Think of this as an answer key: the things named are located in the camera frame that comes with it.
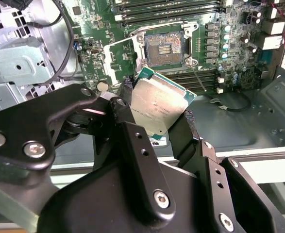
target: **green circuit board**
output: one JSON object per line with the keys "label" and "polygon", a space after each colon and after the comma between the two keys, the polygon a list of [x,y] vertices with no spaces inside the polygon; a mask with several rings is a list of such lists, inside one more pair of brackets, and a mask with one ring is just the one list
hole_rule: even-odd
{"label": "green circuit board", "polygon": [[263,18],[268,7],[256,2],[62,0],[87,86],[96,89],[104,82],[117,92],[125,77],[148,66],[197,94],[203,93],[197,76],[207,93],[215,93],[218,77],[225,80],[224,92],[260,87],[272,51],[252,43],[261,30],[253,12]]}

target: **black cable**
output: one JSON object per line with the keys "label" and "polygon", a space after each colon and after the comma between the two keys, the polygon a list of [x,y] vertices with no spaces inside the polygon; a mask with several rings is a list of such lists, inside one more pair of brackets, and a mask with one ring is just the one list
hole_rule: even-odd
{"label": "black cable", "polygon": [[53,21],[52,23],[40,24],[40,23],[36,23],[36,22],[27,22],[27,25],[34,27],[34,28],[39,28],[39,29],[48,28],[48,27],[51,27],[51,26],[54,26],[55,24],[57,24],[61,20],[61,18],[62,18],[62,15],[59,14],[57,19],[55,19],[55,21]]}
{"label": "black cable", "polygon": [[210,98],[210,103],[216,104],[218,106],[218,108],[228,111],[228,112],[234,112],[234,113],[239,113],[239,112],[243,112],[249,108],[251,108],[251,100],[248,98],[248,96],[246,96],[244,93],[237,91],[238,94],[240,94],[240,96],[246,100],[247,105],[243,108],[239,108],[239,109],[234,109],[234,108],[228,108],[227,106],[223,105],[221,103],[221,101],[217,98],[213,98],[212,96],[206,95],[208,98]]}
{"label": "black cable", "polygon": [[68,61],[69,61],[70,55],[71,55],[71,51],[73,49],[73,43],[74,43],[74,32],[73,32],[73,29],[71,27],[71,24],[70,24],[70,21],[69,21],[68,17],[64,13],[64,11],[61,8],[61,5],[59,4],[59,2],[57,0],[52,0],[52,1],[54,2],[56,7],[58,8],[60,15],[62,16],[62,18],[64,19],[64,21],[66,23],[66,26],[67,26],[67,29],[68,29],[68,32],[69,32],[70,42],[69,42],[68,49],[67,49],[66,55],[64,57],[64,60],[61,63],[61,65],[59,66],[58,70],[55,72],[55,74],[49,80],[47,80],[45,83],[40,84],[41,86],[48,85],[51,82],[53,82],[53,81],[58,79],[58,77],[64,71],[64,69],[66,68],[66,66],[68,64]]}

